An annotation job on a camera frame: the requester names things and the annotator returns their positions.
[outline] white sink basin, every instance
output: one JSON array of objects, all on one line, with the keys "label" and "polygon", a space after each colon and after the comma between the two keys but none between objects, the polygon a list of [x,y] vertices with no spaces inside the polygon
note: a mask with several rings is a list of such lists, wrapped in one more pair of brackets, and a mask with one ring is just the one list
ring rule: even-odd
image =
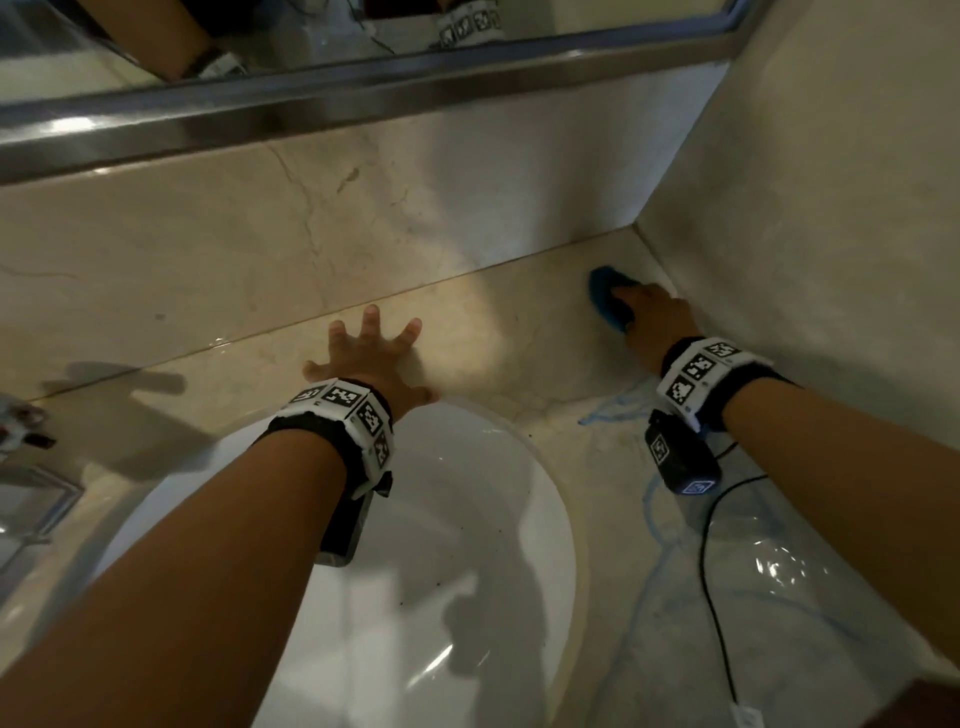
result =
[{"label": "white sink basin", "polygon": [[[267,422],[164,479],[97,573]],[[256,726],[529,726],[542,720],[564,650],[579,646],[567,645],[573,534],[526,444],[445,402],[412,412],[396,441],[393,492],[374,499],[348,567],[313,569]]]}]

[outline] hand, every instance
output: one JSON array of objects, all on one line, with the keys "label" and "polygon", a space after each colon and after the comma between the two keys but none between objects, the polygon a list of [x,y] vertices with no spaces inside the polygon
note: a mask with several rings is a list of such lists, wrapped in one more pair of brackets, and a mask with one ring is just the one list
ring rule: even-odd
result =
[{"label": "hand", "polygon": [[670,347],[687,336],[703,336],[690,304],[670,298],[655,283],[614,288],[612,293],[634,312],[634,322],[627,327],[627,346],[644,369],[657,376]]},{"label": "hand", "polygon": [[396,372],[396,363],[410,352],[422,329],[423,322],[413,319],[396,339],[387,341],[380,335],[380,309],[369,305],[363,312],[357,338],[347,334],[344,322],[330,324],[330,363],[306,362],[303,377],[314,382],[338,376],[369,384],[387,399],[394,421],[398,422],[414,407],[440,399],[440,395],[428,387],[407,386]]}]

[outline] beige wall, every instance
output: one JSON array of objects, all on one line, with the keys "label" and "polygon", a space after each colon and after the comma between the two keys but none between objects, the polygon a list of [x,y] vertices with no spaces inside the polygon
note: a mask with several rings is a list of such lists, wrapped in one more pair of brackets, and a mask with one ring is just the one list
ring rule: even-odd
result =
[{"label": "beige wall", "polygon": [[0,189],[0,391],[36,397],[630,225],[724,71]]},{"label": "beige wall", "polygon": [[715,330],[960,446],[960,4],[778,0],[639,226]]}]

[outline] faucet handle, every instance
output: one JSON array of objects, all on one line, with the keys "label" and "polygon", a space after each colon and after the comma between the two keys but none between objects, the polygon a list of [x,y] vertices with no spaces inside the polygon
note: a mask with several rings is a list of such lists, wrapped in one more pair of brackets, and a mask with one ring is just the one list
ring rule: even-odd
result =
[{"label": "faucet handle", "polygon": [[49,449],[57,441],[39,431],[47,413],[25,401],[0,394],[0,462],[21,445]]}]

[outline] blue cleaning cloth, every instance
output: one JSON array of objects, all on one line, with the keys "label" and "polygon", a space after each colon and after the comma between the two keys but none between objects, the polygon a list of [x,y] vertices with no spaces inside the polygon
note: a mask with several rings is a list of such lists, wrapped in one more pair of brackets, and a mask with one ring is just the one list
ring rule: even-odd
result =
[{"label": "blue cleaning cloth", "polygon": [[627,326],[634,322],[634,312],[630,307],[613,297],[614,288],[639,285],[639,281],[624,276],[612,266],[605,265],[590,271],[588,289],[590,302],[603,320],[620,333],[627,332]]}]

